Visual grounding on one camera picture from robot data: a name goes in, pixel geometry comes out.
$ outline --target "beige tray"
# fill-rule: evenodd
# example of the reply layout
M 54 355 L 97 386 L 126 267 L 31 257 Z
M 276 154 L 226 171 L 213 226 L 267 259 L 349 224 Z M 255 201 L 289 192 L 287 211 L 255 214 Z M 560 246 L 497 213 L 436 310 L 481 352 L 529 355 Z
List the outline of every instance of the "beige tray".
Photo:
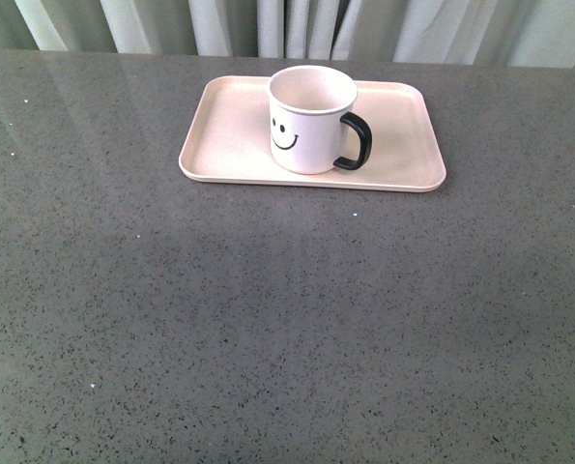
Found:
M 335 189 L 429 191 L 446 168 L 422 94 L 406 84 L 357 81 L 354 112 L 373 132 L 368 163 L 316 175 L 280 167 L 270 152 L 267 77 L 224 76 L 208 83 L 180 153 L 180 167 L 201 182 Z M 348 131 L 347 153 L 358 153 Z

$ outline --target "printed smiley face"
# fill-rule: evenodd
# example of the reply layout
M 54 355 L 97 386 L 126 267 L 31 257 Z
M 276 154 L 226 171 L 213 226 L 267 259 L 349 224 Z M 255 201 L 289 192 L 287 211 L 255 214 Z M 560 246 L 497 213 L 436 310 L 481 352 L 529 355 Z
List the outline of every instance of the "printed smiley face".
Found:
M 273 129 L 271 130 L 271 132 L 275 132 L 275 128 L 276 128 L 276 120 L 275 118 L 272 118 L 272 127 Z M 278 130 L 281 133 L 285 133 L 285 126 L 283 126 L 282 124 L 280 124 L 278 126 Z M 294 146 L 296 145 L 296 142 L 298 141 L 298 135 L 294 134 L 294 141 L 290 144 L 290 145 L 278 145 L 276 143 L 276 140 L 274 140 L 274 134 L 272 133 L 272 142 L 274 145 L 276 145 L 277 148 L 279 148 L 280 150 L 291 150 L 292 148 L 294 148 Z

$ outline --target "mug handle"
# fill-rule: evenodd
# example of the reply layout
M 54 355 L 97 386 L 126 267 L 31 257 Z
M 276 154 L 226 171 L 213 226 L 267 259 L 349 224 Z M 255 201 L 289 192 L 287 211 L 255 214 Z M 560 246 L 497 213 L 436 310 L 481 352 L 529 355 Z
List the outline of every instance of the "mug handle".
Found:
M 367 162 L 368 157 L 371 154 L 373 134 L 371 133 L 371 128 L 369 128 L 368 124 L 366 124 L 366 121 L 351 111 L 348 111 L 343 116 L 341 116 L 340 122 L 346 124 L 358 134 L 360 139 L 360 153 L 358 155 L 358 159 L 340 157 L 334 161 L 334 165 L 336 167 L 340 167 L 341 169 L 355 171 L 356 169 L 361 168 Z

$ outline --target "white mug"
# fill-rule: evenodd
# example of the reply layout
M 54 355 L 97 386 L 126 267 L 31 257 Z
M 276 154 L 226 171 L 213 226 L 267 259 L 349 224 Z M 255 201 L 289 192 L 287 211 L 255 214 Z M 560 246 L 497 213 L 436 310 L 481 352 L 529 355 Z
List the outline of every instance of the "white mug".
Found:
M 358 95 L 347 74 L 323 66 L 295 66 L 277 72 L 268 85 L 272 155 L 285 169 L 320 174 L 338 167 L 355 170 L 371 153 L 373 136 L 351 112 Z M 359 136 L 358 159 L 343 157 L 347 127 Z

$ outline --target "white curtain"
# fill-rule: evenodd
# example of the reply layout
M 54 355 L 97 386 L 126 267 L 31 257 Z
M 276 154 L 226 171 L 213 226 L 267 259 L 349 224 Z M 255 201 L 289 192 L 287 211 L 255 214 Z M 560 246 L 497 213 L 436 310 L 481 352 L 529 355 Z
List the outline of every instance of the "white curtain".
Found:
M 0 48 L 575 68 L 575 0 L 0 0 Z

